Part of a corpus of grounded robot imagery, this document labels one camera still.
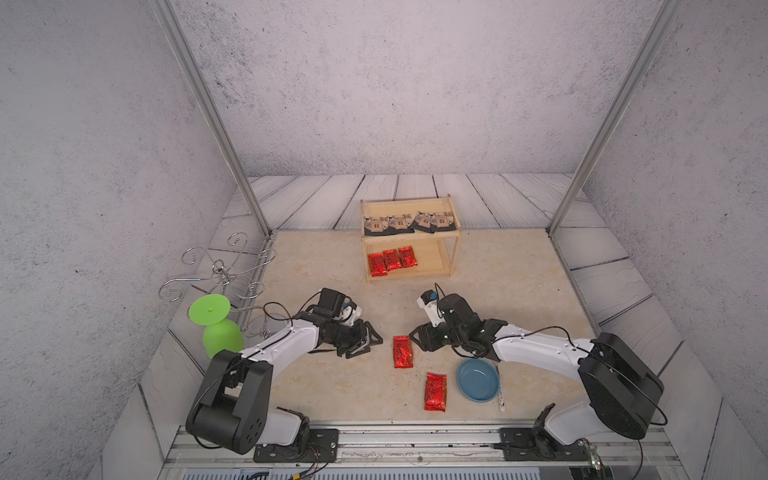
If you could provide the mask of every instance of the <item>silver wire stand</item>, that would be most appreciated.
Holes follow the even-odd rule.
[[[240,256],[245,253],[246,245],[248,243],[248,236],[245,232],[236,232],[229,236],[227,244],[230,247],[239,248],[235,260],[231,264],[227,265],[222,259],[214,259],[214,255],[211,255],[211,250],[206,247],[190,247],[181,254],[181,262],[184,265],[203,265],[206,259],[210,262],[210,276],[201,278],[193,277],[175,277],[167,282],[163,283],[160,289],[157,291],[157,296],[164,302],[175,302],[182,297],[181,289],[177,287],[176,282],[203,282],[212,280],[214,285],[203,290],[206,294],[220,293],[226,296],[228,293],[233,293],[234,296],[239,298],[242,302],[240,308],[232,308],[230,312],[235,312],[237,315],[232,319],[241,329],[247,329],[249,323],[246,318],[249,316],[250,311],[254,309],[261,309],[260,306],[254,306],[256,298],[264,293],[264,284],[261,282],[261,276],[263,274],[263,267],[275,260],[277,252],[271,248],[271,243],[268,243],[264,250],[261,250],[257,257],[256,266],[252,266],[247,270],[237,272],[234,269],[235,264],[240,259]],[[247,291],[245,296],[240,295],[237,291],[232,290],[229,285],[237,278],[247,278]],[[269,336],[268,331],[264,331],[262,328],[264,338]]]

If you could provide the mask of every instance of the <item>red foil bag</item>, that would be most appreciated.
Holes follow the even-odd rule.
[[[424,392],[424,410],[445,411],[445,401],[448,397],[445,375],[427,373],[427,388]]]
[[[402,259],[402,268],[419,265],[416,262],[416,255],[413,254],[413,247],[400,247],[397,250],[400,252],[400,258]]]
[[[384,256],[381,253],[369,253],[368,265],[371,267],[371,276],[386,275],[386,265],[384,264]]]
[[[402,268],[397,250],[384,250],[382,254],[384,255],[384,263],[386,264],[387,270]]]
[[[408,336],[396,336],[394,342],[395,368],[413,368],[413,347]]]

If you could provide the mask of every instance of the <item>blue bowl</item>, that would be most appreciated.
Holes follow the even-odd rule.
[[[467,359],[456,370],[458,389],[473,402],[490,402],[498,394],[501,380],[496,368],[483,359]]]

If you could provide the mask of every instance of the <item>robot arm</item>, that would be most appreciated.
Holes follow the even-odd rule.
[[[187,431],[240,454],[257,443],[293,445],[303,454],[309,421],[296,412],[269,409],[272,378],[322,343],[335,346],[336,354],[347,359],[380,345],[381,336],[361,314],[349,297],[323,289],[318,303],[299,312],[276,339],[239,353],[217,353],[187,416]],[[225,390],[238,386],[238,396]]]
[[[503,320],[481,320],[454,293],[438,300],[429,290],[417,303],[430,322],[410,336],[424,351],[461,347],[475,358],[527,363],[582,382],[586,395],[567,405],[548,406],[539,416],[540,433],[548,437],[542,438],[544,443],[554,439],[570,445],[609,431],[629,439],[645,436],[664,385],[619,337],[601,333],[597,339],[561,338]]]

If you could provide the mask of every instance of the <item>wooden shelf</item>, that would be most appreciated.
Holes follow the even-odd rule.
[[[406,278],[425,275],[451,275],[455,265],[458,245],[461,240],[462,225],[458,220],[453,199],[450,195],[445,198],[425,198],[417,200],[397,200],[390,202],[366,202],[361,200],[362,219],[366,217],[390,217],[392,215],[410,214],[413,217],[418,212],[453,212],[456,230],[448,232],[419,232],[398,233],[381,237],[367,237],[365,228],[361,225],[363,252],[366,255],[366,279],[383,280]],[[394,250],[400,247],[413,247],[413,254],[419,263],[416,266],[392,270],[385,276],[371,276],[368,264],[368,254]]]

